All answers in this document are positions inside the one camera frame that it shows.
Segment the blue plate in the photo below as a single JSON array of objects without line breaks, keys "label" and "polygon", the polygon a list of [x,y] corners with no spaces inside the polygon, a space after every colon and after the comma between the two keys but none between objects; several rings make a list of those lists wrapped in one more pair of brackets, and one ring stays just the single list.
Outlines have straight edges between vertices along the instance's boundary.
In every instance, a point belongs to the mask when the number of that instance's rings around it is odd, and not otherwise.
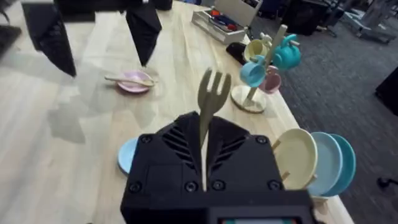
[{"label": "blue plate", "polygon": [[327,193],[322,195],[325,197],[331,197],[342,193],[349,186],[351,181],[353,181],[356,168],[355,152],[349,142],[337,134],[330,135],[337,141],[343,153],[343,169],[341,170],[337,183]]},{"label": "blue plate", "polygon": [[343,167],[343,155],[337,141],[327,133],[311,133],[318,149],[317,178],[307,187],[309,193],[321,196],[338,181]]},{"label": "blue plate", "polygon": [[138,138],[130,139],[119,149],[118,164],[125,174],[130,172],[132,158],[136,152]]}]

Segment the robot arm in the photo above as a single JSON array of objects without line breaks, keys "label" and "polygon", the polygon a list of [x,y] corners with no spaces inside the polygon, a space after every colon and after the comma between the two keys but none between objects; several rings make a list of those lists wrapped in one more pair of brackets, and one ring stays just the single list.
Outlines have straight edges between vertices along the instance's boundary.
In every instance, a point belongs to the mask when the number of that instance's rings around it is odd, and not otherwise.
[{"label": "robot arm", "polygon": [[305,190],[284,190],[265,136],[214,116],[202,189],[199,115],[139,138],[121,212],[133,223],[317,223]]}]

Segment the black object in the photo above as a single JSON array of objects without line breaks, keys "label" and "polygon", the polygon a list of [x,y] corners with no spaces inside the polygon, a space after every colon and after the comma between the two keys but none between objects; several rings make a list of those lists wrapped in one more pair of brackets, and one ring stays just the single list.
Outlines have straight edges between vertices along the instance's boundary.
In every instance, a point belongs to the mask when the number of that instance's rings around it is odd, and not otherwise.
[{"label": "black object", "polygon": [[55,0],[55,4],[23,2],[22,7],[35,49],[43,51],[52,63],[72,76],[76,75],[76,68],[64,21],[95,21],[96,11],[127,11],[127,23],[143,66],[162,29],[154,5],[143,4],[142,0]]},{"label": "black object", "polygon": [[0,55],[15,42],[21,34],[21,28],[14,26],[0,25]]},{"label": "black object", "polygon": [[282,0],[263,0],[259,8],[259,15],[261,17],[275,19],[281,4]]},{"label": "black object", "polygon": [[398,181],[390,178],[377,178],[377,185],[381,190],[385,190],[390,184],[398,185]]},{"label": "black object", "polygon": [[162,30],[159,18],[152,4],[129,7],[126,13],[127,24],[136,45],[139,61],[145,66],[152,55],[157,36]]},{"label": "black object", "polygon": [[239,42],[233,42],[228,45],[226,48],[226,51],[235,59],[237,60],[241,65],[244,65],[246,61],[243,58],[243,52],[244,48],[246,47],[246,44],[242,44]]},{"label": "black object", "polygon": [[209,125],[204,192],[199,120],[191,112],[139,137],[121,202],[127,224],[216,224],[234,218],[316,223],[309,194],[284,190],[268,138],[217,116]]},{"label": "black object", "polygon": [[282,24],[287,25],[287,32],[312,35],[325,16],[328,5],[313,0],[292,0],[288,6]]},{"label": "black object", "polygon": [[156,9],[170,10],[173,6],[173,0],[152,0]]},{"label": "black object", "polygon": [[23,3],[27,28],[36,50],[42,51],[60,70],[76,76],[67,31],[52,3]]},{"label": "black object", "polygon": [[376,96],[398,116],[398,67],[376,88]]}]

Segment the cup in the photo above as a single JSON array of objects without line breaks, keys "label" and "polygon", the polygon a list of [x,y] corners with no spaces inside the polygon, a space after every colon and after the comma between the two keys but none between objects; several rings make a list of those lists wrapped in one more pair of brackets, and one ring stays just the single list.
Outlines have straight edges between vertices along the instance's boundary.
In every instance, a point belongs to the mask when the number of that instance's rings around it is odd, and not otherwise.
[{"label": "cup", "polygon": [[264,45],[261,40],[252,40],[244,49],[243,57],[245,61],[249,62],[251,57],[255,57],[256,55],[266,56],[268,53],[268,48]]},{"label": "cup", "polygon": [[280,78],[278,68],[275,66],[268,66],[266,79],[261,83],[259,88],[267,94],[275,93],[280,85],[282,84],[282,79]]},{"label": "cup", "polygon": [[280,46],[275,48],[272,62],[279,69],[286,70],[299,65],[301,60],[300,50],[290,43],[291,40],[296,40],[296,38],[295,34],[290,34],[282,40]]},{"label": "cup", "polygon": [[266,77],[264,56],[256,55],[257,62],[249,60],[241,69],[241,80],[250,87],[258,87]]}]

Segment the teal mug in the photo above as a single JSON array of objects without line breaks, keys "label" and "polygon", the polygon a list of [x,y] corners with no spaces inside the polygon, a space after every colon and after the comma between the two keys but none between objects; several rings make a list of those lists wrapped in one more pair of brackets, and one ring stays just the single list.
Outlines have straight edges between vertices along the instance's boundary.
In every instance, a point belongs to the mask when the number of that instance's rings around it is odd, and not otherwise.
[{"label": "teal mug", "polygon": [[258,87],[266,77],[264,56],[256,55],[257,62],[249,61],[241,69],[241,80],[250,87]]},{"label": "teal mug", "polygon": [[290,34],[282,40],[280,46],[275,48],[275,54],[272,59],[273,64],[281,70],[287,70],[299,65],[301,61],[301,53],[298,47],[290,43],[296,40],[295,34]]}]

